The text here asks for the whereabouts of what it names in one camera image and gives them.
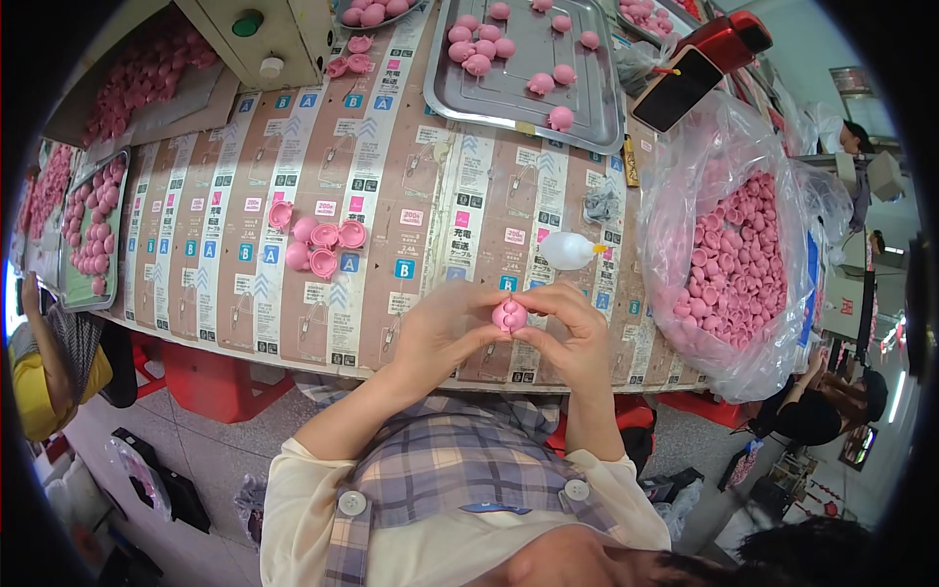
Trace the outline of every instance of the metal tray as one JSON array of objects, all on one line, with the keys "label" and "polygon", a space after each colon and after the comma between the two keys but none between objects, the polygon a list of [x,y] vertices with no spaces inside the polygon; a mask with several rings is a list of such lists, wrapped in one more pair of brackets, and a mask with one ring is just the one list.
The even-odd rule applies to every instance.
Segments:
[{"label": "metal tray", "polygon": [[[622,92],[613,63],[607,15],[593,0],[555,0],[547,13],[531,9],[527,0],[503,0],[512,8],[508,21],[494,21],[490,0],[443,0],[423,80],[424,99],[435,112],[452,120],[512,129],[612,155],[623,148]],[[516,54],[496,58],[492,70],[477,78],[463,71],[447,55],[446,33],[462,14],[497,25],[516,44]],[[564,33],[551,28],[551,18],[571,17],[574,27]],[[590,51],[579,43],[580,33],[595,31],[600,47]],[[556,85],[544,96],[525,84],[535,73],[551,74],[554,66],[574,68],[577,81]],[[574,126],[553,131],[547,115],[555,106],[574,112]]]},{"label": "metal tray", "polygon": [[[127,145],[122,147],[117,153],[110,155],[98,163],[95,164],[95,168],[92,169],[81,181],[76,181],[72,184],[71,190],[66,194],[65,199],[62,201],[62,206],[66,205],[66,199],[68,199],[69,194],[75,193],[80,187],[91,181],[91,179],[98,173],[104,165],[107,165],[115,157],[124,157],[124,178],[121,179],[119,191],[119,197],[117,199],[117,206],[111,213],[108,214],[108,224],[111,226],[111,232],[115,236],[115,251],[111,253],[110,256],[110,265],[108,266],[108,274],[106,277],[107,285],[104,289],[104,295],[96,296],[91,291],[91,275],[82,275],[69,263],[69,255],[71,254],[71,245],[65,242],[65,237],[62,236],[61,231],[59,231],[59,287],[62,292],[62,298],[59,300],[59,303],[62,304],[62,308],[68,312],[87,312],[89,310],[107,310],[115,302],[115,294],[117,292],[117,244],[120,242],[120,217],[121,210],[124,206],[124,189],[127,186],[127,177],[131,173],[131,146]],[[85,240],[85,228],[91,224],[91,214],[86,214],[82,219],[82,240]]]},{"label": "metal tray", "polygon": [[[657,0],[652,0],[652,2],[653,4],[655,4],[655,8],[653,9],[653,12],[655,12],[659,8],[664,8],[665,10],[669,12],[670,20],[675,24],[675,28],[671,32],[678,33],[682,37],[682,39],[690,35],[692,32],[695,31],[695,29],[701,26],[701,23],[696,21],[695,17],[691,16],[683,8],[680,8],[675,3],[670,2],[669,0],[665,0],[665,2],[658,2]],[[620,13],[619,7],[617,7],[617,10],[616,10],[616,20],[623,27],[623,30],[625,30],[627,33],[633,35],[634,37],[638,37],[641,40],[647,40],[650,43],[652,43],[654,47],[661,49],[662,39],[660,39],[656,35],[653,35],[652,33],[650,33],[649,31],[645,29],[635,26],[634,24],[630,23],[627,19],[623,18],[623,14]]]},{"label": "metal tray", "polygon": [[339,0],[339,4],[336,6],[336,23],[339,24],[339,26],[342,26],[343,28],[352,31],[353,33],[361,32],[361,31],[374,31],[375,29],[381,28],[382,26],[385,26],[387,24],[400,21],[404,17],[408,16],[413,9],[420,6],[425,1],[426,0],[417,0],[417,2],[412,4],[411,7],[405,11],[404,14],[399,14],[392,19],[388,19],[387,21],[382,21],[381,23],[376,24],[375,26],[346,26],[345,24],[343,24],[343,12],[345,12],[349,8],[349,6],[352,4],[352,0]]}]

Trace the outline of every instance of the fluorescent light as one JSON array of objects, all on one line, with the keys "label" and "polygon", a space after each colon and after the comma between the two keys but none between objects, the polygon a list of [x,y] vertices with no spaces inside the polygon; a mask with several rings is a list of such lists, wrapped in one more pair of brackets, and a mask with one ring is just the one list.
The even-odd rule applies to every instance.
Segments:
[{"label": "fluorescent light", "polygon": [[900,379],[897,381],[897,391],[893,393],[893,405],[890,406],[890,416],[886,419],[888,424],[893,424],[893,419],[897,416],[897,408],[900,407],[900,396],[903,394],[903,383],[906,382],[906,371],[901,371]]}]

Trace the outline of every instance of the red plastic stool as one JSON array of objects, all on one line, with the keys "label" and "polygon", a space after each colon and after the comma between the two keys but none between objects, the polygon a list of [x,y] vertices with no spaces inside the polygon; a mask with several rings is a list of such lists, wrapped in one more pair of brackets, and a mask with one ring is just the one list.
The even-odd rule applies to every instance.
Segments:
[{"label": "red plastic stool", "polygon": [[166,387],[166,377],[153,375],[146,370],[146,362],[150,360],[146,355],[144,347],[158,347],[160,339],[154,336],[147,336],[137,331],[131,331],[131,347],[133,349],[133,368],[137,370],[146,379],[146,383],[137,386],[137,399],[150,395],[153,392]]},{"label": "red plastic stool", "polygon": [[736,429],[747,423],[749,416],[745,412],[746,404],[732,406],[723,399],[715,401],[711,392],[696,394],[694,392],[672,392],[670,394],[657,394],[655,401],[670,408],[698,414],[711,422]]},{"label": "red plastic stool", "polygon": [[272,385],[252,381],[247,361],[205,350],[163,343],[162,356],[166,387],[178,404],[223,424],[251,420],[294,387],[286,371]]},{"label": "red plastic stool", "polygon": [[[613,409],[616,411],[616,427],[620,430],[632,428],[648,428],[654,422],[655,415],[652,408],[640,394],[616,394],[613,396]],[[567,414],[561,413],[558,428],[545,441],[545,446],[564,458],[564,434],[567,432]],[[653,451],[655,450],[655,436],[653,436]]]}]

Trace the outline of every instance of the white squeeze bottle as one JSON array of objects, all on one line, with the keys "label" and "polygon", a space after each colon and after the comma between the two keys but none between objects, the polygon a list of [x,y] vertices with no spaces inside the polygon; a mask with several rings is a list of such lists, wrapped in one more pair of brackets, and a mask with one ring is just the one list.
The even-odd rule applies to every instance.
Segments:
[{"label": "white squeeze bottle", "polygon": [[556,270],[571,271],[586,267],[597,253],[603,253],[607,247],[593,244],[583,235],[575,232],[552,232],[538,247],[547,264]]}]

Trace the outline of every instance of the apron button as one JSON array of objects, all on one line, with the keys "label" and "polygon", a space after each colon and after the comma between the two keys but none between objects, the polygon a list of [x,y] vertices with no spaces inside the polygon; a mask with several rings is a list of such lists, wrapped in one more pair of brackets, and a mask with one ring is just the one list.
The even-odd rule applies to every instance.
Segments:
[{"label": "apron button", "polygon": [[590,496],[590,486],[579,479],[571,479],[564,484],[564,495],[575,502],[583,502]]},{"label": "apron button", "polygon": [[339,498],[339,511],[350,517],[355,517],[365,511],[368,501],[358,491],[347,491]]}]

